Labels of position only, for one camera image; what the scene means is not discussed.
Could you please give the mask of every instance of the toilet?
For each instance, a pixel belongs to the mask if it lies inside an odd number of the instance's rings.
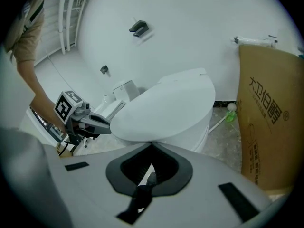
[[[140,95],[136,85],[132,80],[123,80],[113,87],[113,93],[116,100],[113,101],[107,95],[104,95],[104,102],[95,109],[95,113],[111,121],[113,117],[130,101]]]
[[[200,152],[206,143],[215,89],[204,68],[168,75],[113,118],[112,134],[125,145],[159,142]]]

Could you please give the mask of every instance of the beige shirt sleeve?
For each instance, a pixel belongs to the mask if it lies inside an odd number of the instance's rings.
[[[35,61],[43,22],[44,13],[39,15],[35,23],[18,40],[13,50],[17,63]]]

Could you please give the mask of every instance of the black wall hook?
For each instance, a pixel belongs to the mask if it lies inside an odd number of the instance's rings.
[[[130,32],[135,32],[133,36],[139,37],[144,32],[146,32],[149,29],[147,23],[145,21],[139,20],[137,21],[131,29],[129,29]]]

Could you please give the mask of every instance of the marble floor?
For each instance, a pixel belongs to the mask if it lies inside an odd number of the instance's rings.
[[[213,108],[210,128],[214,126],[223,116],[226,108]],[[74,156],[101,153],[109,150],[124,148],[112,135],[100,135],[96,140],[89,139],[87,147],[80,144],[74,151]],[[241,171],[241,137],[237,118],[227,123],[223,121],[207,138],[206,145],[201,152],[225,162],[237,172]]]

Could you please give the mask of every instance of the person's arm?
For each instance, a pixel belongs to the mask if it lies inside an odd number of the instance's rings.
[[[42,118],[65,131],[64,124],[54,112],[54,103],[48,98],[39,81],[37,80],[34,61],[35,52],[40,39],[41,29],[44,22],[44,14],[40,14],[33,24],[24,34],[22,34],[14,49],[14,56],[17,61],[17,70],[36,94],[31,103],[31,107]]]
[[[34,71],[34,61],[19,62],[17,64],[17,70],[24,81],[36,94],[34,100],[30,104],[33,110],[48,122],[54,124],[62,131],[65,131],[64,124],[54,112],[55,104],[48,98],[39,81],[37,80]]]

